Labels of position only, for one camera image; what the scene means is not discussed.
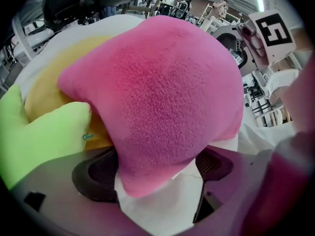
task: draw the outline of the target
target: fleece fabric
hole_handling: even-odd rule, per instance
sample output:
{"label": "fleece fabric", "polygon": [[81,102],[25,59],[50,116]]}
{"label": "fleece fabric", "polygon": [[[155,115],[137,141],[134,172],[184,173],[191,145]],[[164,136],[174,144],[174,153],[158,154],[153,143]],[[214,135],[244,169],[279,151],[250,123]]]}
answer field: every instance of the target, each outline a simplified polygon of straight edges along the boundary
{"label": "fleece fabric", "polygon": [[0,175],[6,187],[44,162],[81,152],[90,120],[90,106],[72,102],[29,123],[19,86],[10,87],[0,100]]}
{"label": "fleece fabric", "polygon": [[238,66],[214,37],[156,16],[65,69],[58,87],[88,102],[117,149],[131,197],[152,193],[214,140],[233,138],[243,116]]}
{"label": "fleece fabric", "polygon": [[[83,39],[73,46],[58,53],[43,69],[36,79],[25,101],[25,111],[30,122],[46,113],[73,102],[57,87],[57,80],[61,72],[80,57],[86,55],[95,47],[110,39],[110,36],[97,36]],[[112,146],[113,143],[101,118],[93,113],[89,134],[93,137],[87,139],[84,150]]]}

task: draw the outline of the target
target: office chair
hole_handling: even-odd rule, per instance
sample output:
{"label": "office chair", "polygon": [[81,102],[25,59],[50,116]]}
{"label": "office chair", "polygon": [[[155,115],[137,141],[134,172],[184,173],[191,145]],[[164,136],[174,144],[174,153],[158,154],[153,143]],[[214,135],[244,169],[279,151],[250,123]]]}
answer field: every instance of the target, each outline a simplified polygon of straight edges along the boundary
{"label": "office chair", "polygon": [[43,0],[44,23],[53,30],[84,18],[91,18],[104,7],[132,0]]}

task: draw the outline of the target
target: white fabric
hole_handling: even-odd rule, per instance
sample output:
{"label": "white fabric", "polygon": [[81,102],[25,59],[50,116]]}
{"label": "white fabric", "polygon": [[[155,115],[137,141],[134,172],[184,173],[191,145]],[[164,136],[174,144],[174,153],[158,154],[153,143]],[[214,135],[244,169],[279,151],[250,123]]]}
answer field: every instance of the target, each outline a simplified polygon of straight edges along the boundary
{"label": "white fabric", "polygon": [[219,148],[224,148],[232,151],[237,151],[238,148],[238,134],[232,139],[229,140],[221,140],[221,141],[214,141],[209,143],[209,145]]}
{"label": "white fabric", "polygon": [[102,19],[94,24],[68,28],[53,37],[44,50],[38,54],[19,74],[15,83],[20,85],[25,99],[39,72],[62,50],[78,41],[99,35],[116,36],[136,27],[143,19],[131,15],[116,15]]}
{"label": "white fabric", "polygon": [[243,123],[238,133],[238,151],[257,155],[260,151],[274,149],[280,141],[295,133],[293,122],[273,127],[252,127]]}
{"label": "white fabric", "polygon": [[122,211],[132,221],[154,236],[170,236],[193,226],[202,182],[193,160],[176,177],[146,197],[129,197],[118,174],[115,190]]}

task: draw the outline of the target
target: pink fleece cushion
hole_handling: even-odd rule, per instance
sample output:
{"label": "pink fleece cushion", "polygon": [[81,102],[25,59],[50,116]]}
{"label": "pink fleece cushion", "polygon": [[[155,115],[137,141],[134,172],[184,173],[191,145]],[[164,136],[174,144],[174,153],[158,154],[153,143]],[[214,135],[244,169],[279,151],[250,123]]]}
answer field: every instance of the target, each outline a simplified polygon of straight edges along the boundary
{"label": "pink fleece cushion", "polygon": [[166,16],[107,40],[64,70],[58,86],[101,116],[132,197],[154,191],[209,142],[233,138],[243,116],[232,55],[203,30]]}

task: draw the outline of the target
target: machine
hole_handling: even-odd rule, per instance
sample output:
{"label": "machine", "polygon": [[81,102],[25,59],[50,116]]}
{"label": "machine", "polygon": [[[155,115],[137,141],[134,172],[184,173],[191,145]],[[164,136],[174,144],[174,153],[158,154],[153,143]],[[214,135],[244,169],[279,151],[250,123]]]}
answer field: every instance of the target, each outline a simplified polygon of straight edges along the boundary
{"label": "machine", "polygon": [[185,20],[186,15],[188,13],[189,5],[186,1],[183,1],[179,5],[179,9],[175,12],[174,17]]}
{"label": "machine", "polygon": [[222,26],[212,36],[233,50],[242,77],[285,58],[295,49],[291,32],[277,10],[249,15],[250,20]]}

